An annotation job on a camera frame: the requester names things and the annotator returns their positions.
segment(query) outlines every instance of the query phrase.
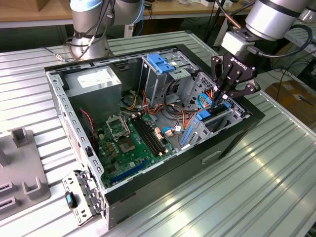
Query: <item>red cable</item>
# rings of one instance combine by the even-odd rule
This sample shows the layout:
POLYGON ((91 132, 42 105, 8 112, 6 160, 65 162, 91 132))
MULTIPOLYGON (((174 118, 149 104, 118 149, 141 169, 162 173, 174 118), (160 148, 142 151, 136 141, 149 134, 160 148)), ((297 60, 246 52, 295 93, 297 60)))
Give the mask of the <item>red cable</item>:
POLYGON ((95 148, 94 127, 93 127, 92 119, 90 118, 89 114, 88 114, 86 111, 84 111, 84 110, 79 110, 79 111, 82 112, 82 113, 84 113, 84 114, 87 116, 87 118, 88 118, 88 120, 89 120, 89 122, 90 122, 91 129, 92 129, 93 148, 95 148))

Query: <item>open computer tower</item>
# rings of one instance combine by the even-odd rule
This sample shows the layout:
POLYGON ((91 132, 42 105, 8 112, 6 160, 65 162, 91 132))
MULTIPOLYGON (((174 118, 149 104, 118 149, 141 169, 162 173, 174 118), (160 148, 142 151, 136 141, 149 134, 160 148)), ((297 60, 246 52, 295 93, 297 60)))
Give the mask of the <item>open computer tower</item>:
POLYGON ((80 170, 63 179, 79 226, 111 229, 222 159, 264 114, 212 105, 211 68, 184 45, 45 69, 80 170))

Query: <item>robotiq logo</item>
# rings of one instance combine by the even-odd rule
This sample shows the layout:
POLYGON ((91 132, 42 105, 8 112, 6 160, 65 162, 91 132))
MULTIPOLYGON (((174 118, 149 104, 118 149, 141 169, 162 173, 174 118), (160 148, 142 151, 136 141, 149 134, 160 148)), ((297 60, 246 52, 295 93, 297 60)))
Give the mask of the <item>robotiq logo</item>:
POLYGON ((232 62, 237 63, 239 66, 241 66, 245 71, 247 70, 247 67, 245 65, 243 65, 240 61, 236 60, 236 58, 232 57, 231 58, 232 62))

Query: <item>black case frame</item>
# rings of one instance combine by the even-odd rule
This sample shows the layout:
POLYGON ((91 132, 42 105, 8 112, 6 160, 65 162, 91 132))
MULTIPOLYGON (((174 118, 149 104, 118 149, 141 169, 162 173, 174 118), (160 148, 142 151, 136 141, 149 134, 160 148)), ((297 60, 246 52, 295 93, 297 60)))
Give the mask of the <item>black case frame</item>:
MULTIPOLYGON (((147 53, 172 48, 176 48, 183 52, 185 56, 200 67, 201 71, 211 78, 211 68, 183 44, 153 48, 135 53, 147 53)), ((133 53, 115 55, 110 58, 123 58, 125 55, 130 54, 133 53)), ((100 60, 104 60, 104 58, 86 60, 84 63, 93 63, 94 61, 100 60)), ((64 67, 73 67, 74 71, 79 71, 80 69, 78 66, 81 63, 82 62, 74 62, 47 67, 45 68, 45 71, 59 70, 64 67)), ((106 209, 105 213, 109 229, 126 220, 146 205, 172 191, 177 186, 215 163, 217 160, 222 159, 265 116, 246 98, 239 97, 234 100, 244 107, 251 116, 238 124, 221 131, 219 134, 203 143, 169 159, 155 169, 152 169, 145 174, 141 174, 126 184, 105 194, 106 202, 109 205, 109 208, 106 209)))

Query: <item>ribbed metal surface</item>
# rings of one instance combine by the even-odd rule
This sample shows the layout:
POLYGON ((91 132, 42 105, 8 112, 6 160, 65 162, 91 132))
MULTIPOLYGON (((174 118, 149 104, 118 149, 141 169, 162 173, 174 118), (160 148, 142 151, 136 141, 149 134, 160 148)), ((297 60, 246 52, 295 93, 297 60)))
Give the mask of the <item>ribbed metal surface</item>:
MULTIPOLYGON (((302 24, 302 22, 297 20, 295 24, 302 24)), ((313 31, 313 35, 316 34, 316 24, 315 23, 311 23, 311 24, 304 23, 304 25, 309 26, 311 28, 311 30, 313 31)), ((287 40, 294 43, 295 45, 302 46, 306 42, 308 35, 307 35, 307 32, 305 30, 297 28, 297 29, 293 29, 293 30, 288 31, 284 37, 287 40)), ((316 57, 316 44, 314 44, 314 43, 309 44, 305 48, 305 51, 307 51, 308 53, 315 52, 315 53, 313 53, 313 56, 316 57)))
MULTIPOLYGON (((112 51, 183 43, 209 63, 214 52, 185 32, 116 39, 112 51)), ((51 48, 70 58, 67 49, 51 48)), ((96 218, 78 228, 61 179, 77 168, 43 71, 42 49, 0 54, 0 132, 35 134, 52 196, 0 222, 0 236, 303 236, 316 220, 316 136, 263 92, 249 100, 266 117, 224 159, 110 232, 96 218)))

